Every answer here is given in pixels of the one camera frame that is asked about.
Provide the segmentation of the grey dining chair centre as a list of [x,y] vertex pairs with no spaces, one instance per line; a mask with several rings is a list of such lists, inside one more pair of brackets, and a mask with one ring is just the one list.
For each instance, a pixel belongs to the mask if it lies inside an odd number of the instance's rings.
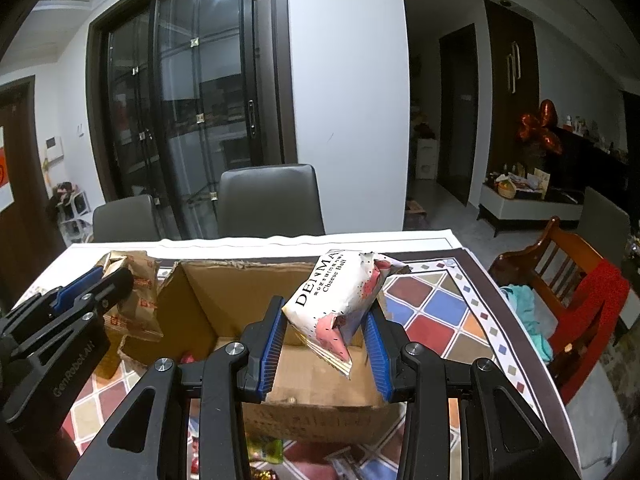
[[308,164],[233,169],[217,195],[221,237],[323,235],[317,176]]

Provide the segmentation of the silver blue stick packet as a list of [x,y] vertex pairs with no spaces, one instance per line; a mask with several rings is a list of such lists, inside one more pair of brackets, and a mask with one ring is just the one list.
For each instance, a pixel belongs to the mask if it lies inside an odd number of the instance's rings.
[[342,448],[326,456],[326,461],[333,467],[338,480],[364,480],[364,475],[349,448]]

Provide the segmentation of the colourful diamond table mat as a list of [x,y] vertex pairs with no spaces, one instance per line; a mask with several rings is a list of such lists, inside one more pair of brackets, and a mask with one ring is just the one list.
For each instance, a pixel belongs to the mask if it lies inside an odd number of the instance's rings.
[[[308,278],[325,280],[333,268],[310,261],[182,260],[163,263],[144,252],[109,252],[102,266],[126,266],[134,296],[105,315],[112,348],[96,370],[111,374],[117,362],[144,370],[155,360],[201,360],[239,338],[264,316],[273,297],[292,299]],[[378,291],[386,318],[410,340],[443,358],[470,364],[493,360],[559,442],[576,460],[564,408],[540,357],[504,293],[461,249],[424,252],[387,275]],[[366,468],[391,474],[400,456],[400,409],[383,399],[360,330],[338,329],[330,348],[289,327],[276,377],[264,403],[244,408],[253,434],[282,437],[302,474],[322,478],[319,451],[329,444],[374,446]]]

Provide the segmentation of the white low tv cabinet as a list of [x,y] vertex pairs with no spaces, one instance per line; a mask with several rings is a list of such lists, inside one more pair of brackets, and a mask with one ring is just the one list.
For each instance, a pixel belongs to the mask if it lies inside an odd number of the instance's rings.
[[477,220],[486,220],[494,235],[506,231],[539,231],[553,217],[558,217],[562,228],[575,229],[582,216],[582,205],[528,198],[505,198],[488,185],[480,191]]

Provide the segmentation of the white Denmark cheese packet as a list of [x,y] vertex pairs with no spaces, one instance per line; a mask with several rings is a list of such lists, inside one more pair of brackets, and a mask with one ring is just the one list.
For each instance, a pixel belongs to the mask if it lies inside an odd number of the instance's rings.
[[306,281],[282,307],[297,337],[348,377],[348,345],[386,278],[409,266],[377,252],[331,249],[320,256]]

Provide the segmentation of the grey dining chair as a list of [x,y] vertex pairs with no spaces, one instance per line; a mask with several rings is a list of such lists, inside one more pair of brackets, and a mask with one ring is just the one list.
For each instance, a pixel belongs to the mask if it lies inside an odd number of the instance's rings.
[[113,200],[96,208],[92,217],[95,243],[158,242],[158,228],[152,197],[141,194]]
[[233,169],[217,195],[221,237],[323,235],[317,176],[308,164]]

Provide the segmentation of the grey dining chair left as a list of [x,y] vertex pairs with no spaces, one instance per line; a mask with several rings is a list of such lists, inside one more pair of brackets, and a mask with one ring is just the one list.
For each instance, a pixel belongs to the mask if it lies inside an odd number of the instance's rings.
[[113,200],[96,208],[92,217],[95,243],[158,242],[158,228],[152,197],[141,194]]

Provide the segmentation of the glass sliding door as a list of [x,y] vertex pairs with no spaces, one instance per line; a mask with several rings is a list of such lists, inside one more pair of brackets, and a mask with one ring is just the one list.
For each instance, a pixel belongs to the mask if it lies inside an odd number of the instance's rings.
[[286,159],[277,0],[120,0],[88,29],[87,110],[109,202],[149,196],[160,232],[219,234],[224,172]]

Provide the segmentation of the red garment on chair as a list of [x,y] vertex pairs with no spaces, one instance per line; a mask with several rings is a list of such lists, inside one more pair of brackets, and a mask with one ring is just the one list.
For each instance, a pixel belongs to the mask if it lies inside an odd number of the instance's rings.
[[601,260],[580,282],[549,338],[554,378],[564,404],[572,400],[614,333],[630,284],[619,268]]

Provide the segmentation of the pink snack packet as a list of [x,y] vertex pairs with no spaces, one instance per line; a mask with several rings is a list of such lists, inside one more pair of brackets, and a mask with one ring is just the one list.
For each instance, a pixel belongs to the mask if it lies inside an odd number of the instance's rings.
[[190,352],[186,352],[181,358],[180,358],[180,363],[181,364],[192,364],[195,363],[196,359],[194,358],[194,356],[192,356],[192,354]]

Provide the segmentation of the wooden chair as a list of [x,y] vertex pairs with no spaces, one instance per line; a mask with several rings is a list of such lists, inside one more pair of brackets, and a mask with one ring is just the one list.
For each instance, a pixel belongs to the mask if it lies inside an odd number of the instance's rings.
[[[563,230],[560,219],[553,217],[534,244],[498,255],[489,275],[499,285],[529,286],[558,325],[582,279],[603,259],[581,236]],[[554,381],[559,372],[553,360],[548,370]]]

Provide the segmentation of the red fu door poster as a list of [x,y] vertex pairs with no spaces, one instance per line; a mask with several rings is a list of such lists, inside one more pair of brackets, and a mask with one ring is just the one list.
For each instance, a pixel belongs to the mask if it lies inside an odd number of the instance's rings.
[[0,211],[4,211],[13,203],[14,196],[9,177],[8,160],[6,159],[4,128],[0,127]]

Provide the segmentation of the red foil balloon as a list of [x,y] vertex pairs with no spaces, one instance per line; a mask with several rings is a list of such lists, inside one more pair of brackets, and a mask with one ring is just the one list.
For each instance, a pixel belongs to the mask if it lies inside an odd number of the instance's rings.
[[538,142],[547,151],[561,155],[562,146],[558,135],[558,113],[554,103],[545,99],[537,113],[525,113],[518,126],[518,137],[522,141]]

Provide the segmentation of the green snack packet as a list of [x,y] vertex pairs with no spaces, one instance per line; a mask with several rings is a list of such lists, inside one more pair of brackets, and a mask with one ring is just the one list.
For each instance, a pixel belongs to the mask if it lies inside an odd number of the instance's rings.
[[267,436],[247,436],[246,448],[251,463],[277,465],[283,462],[283,441]]

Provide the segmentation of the brown triangular snack packet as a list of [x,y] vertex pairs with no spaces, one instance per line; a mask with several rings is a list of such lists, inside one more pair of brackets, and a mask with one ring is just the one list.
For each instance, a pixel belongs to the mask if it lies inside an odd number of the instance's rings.
[[99,362],[96,376],[111,379],[122,360],[118,349],[125,336],[143,341],[160,341],[163,337],[157,319],[158,269],[160,264],[146,252],[109,252],[98,263],[107,276],[120,269],[131,272],[132,291],[104,314],[104,326],[111,347]]

